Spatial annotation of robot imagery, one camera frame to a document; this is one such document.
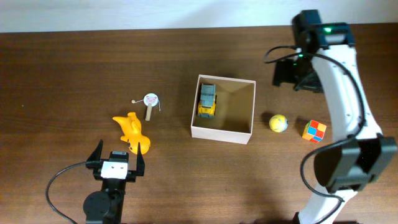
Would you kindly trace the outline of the pink cardboard box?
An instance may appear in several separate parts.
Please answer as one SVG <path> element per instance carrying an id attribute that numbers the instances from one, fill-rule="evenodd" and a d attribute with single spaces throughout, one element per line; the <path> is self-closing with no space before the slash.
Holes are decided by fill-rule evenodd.
<path id="1" fill-rule="evenodd" d="M 216 86 L 214 118 L 198 115 L 202 84 Z M 247 144 L 253 131 L 255 100 L 255 81 L 199 75 L 190 124 L 192 137 Z"/>

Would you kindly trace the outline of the colourful puzzle cube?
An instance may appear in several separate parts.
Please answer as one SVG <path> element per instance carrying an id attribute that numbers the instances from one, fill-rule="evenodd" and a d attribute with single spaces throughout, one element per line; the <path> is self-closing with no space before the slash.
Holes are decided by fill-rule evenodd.
<path id="1" fill-rule="evenodd" d="M 318 143 L 322 141 L 327 126 L 315 120 L 310 120 L 306 125 L 302 134 L 302 138 L 310 142 Z"/>

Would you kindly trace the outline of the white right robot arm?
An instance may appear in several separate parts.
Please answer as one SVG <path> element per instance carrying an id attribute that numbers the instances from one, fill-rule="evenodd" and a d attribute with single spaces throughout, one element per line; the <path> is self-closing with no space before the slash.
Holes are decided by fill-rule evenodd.
<path id="1" fill-rule="evenodd" d="M 333 223 L 346 202 L 377 181 L 397 153 L 366 101 L 347 23 L 324 24 L 296 18 L 294 52 L 275 60 L 273 84 L 322 92 L 328 104 L 333 142 L 308 154 L 317 185 L 294 223 Z"/>

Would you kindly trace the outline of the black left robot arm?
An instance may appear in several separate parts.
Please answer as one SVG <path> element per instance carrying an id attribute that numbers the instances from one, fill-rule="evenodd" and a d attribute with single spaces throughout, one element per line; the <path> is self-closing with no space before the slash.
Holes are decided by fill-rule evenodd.
<path id="1" fill-rule="evenodd" d="M 112 151 L 108 159 L 102 159 L 103 141 L 86 160 L 86 168 L 93 171 L 95 180 L 102 181 L 101 190 L 87 196 L 83 203 L 86 223 L 121 223 L 126 184 L 135 182 L 145 171 L 141 146 L 137 146 L 136 169 L 129 170 L 129 154 Z"/>

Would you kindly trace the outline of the yellow grey toy truck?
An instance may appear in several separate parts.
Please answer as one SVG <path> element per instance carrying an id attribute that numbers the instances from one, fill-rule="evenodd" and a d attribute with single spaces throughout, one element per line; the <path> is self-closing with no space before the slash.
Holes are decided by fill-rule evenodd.
<path id="1" fill-rule="evenodd" d="M 197 106 L 197 116 L 214 118 L 216 111 L 216 85 L 201 84 L 200 100 Z"/>

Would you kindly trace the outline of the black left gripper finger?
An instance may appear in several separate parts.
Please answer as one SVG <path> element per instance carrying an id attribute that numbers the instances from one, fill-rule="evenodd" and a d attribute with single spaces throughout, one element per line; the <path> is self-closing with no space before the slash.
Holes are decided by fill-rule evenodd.
<path id="1" fill-rule="evenodd" d="M 144 172 L 145 172 L 145 162 L 144 162 L 144 158 L 141 152 L 141 144 L 138 143 L 137 145 L 137 159 L 136 159 L 136 170 L 135 172 L 135 176 L 136 177 L 142 177 L 144 176 Z"/>
<path id="2" fill-rule="evenodd" d="M 101 153 L 103 148 L 103 140 L 101 139 L 95 148 L 95 150 L 91 153 L 91 155 L 87 158 L 87 162 L 98 162 L 101 159 Z"/>

